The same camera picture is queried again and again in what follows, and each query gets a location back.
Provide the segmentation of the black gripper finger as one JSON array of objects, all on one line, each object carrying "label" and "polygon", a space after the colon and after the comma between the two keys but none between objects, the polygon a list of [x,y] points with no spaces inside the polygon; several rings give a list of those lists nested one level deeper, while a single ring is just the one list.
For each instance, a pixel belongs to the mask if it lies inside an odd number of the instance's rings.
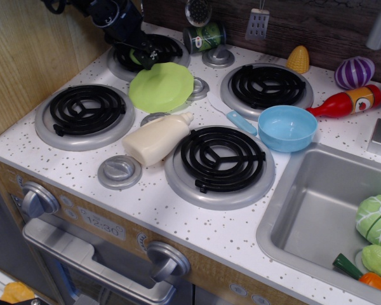
[{"label": "black gripper finger", "polygon": [[135,63],[130,57],[130,50],[125,49],[123,51],[118,50],[118,49],[113,49],[113,57],[114,60],[124,67],[125,69],[134,69],[135,68]]},{"label": "black gripper finger", "polygon": [[146,70],[150,70],[160,58],[160,53],[163,51],[163,45],[160,41],[146,41],[140,46],[134,46],[133,49],[140,50],[144,54],[142,60],[143,67]]}]

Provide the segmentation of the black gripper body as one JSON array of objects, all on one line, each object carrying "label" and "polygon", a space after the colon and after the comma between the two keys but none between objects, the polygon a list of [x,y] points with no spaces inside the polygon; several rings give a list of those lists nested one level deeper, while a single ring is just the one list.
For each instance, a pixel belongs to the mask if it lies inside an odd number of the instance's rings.
[{"label": "black gripper body", "polygon": [[113,43],[130,47],[148,41],[141,29],[142,14],[131,1],[94,1],[93,23],[108,35]]}]

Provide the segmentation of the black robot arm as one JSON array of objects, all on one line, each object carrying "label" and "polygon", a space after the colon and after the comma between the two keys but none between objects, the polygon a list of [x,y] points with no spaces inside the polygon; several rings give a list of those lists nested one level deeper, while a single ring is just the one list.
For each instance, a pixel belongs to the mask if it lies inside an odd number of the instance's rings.
[{"label": "black robot arm", "polygon": [[119,52],[128,51],[144,68],[151,69],[161,59],[161,52],[142,30],[144,16],[132,1],[44,1],[53,14],[75,7],[102,29],[105,41]]}]

